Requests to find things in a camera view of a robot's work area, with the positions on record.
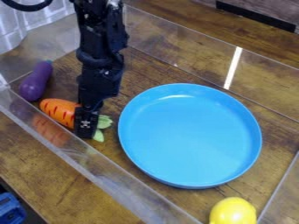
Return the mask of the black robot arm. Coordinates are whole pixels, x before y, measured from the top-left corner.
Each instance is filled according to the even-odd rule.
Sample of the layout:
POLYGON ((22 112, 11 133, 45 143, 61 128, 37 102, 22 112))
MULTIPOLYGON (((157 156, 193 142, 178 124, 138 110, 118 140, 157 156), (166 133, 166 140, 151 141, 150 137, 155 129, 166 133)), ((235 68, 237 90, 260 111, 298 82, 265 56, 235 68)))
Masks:
POLYGON ((99 127, 99 110, 105 100, 119 92, 125 73, 129 35, 123 23, 122 0, 70 0, 78 16, 81 42, 77 51, 82 62, 78 78, 79 101, 45 99, 42 111, 75 135, 93 138, 99 127))

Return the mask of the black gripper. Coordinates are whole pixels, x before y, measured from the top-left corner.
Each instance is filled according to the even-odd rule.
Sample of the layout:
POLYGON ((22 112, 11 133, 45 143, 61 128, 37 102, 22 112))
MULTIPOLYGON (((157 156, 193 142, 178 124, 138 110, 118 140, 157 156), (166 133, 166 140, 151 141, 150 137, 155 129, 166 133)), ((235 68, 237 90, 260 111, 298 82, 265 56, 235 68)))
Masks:
POLYGON ((74 132, 81 138, 93 139, 99 125, 103 101, 118 96, 125 64, 114 62, 105 66, 83 64, 79 83, 79 104, 75 109, 74 132))

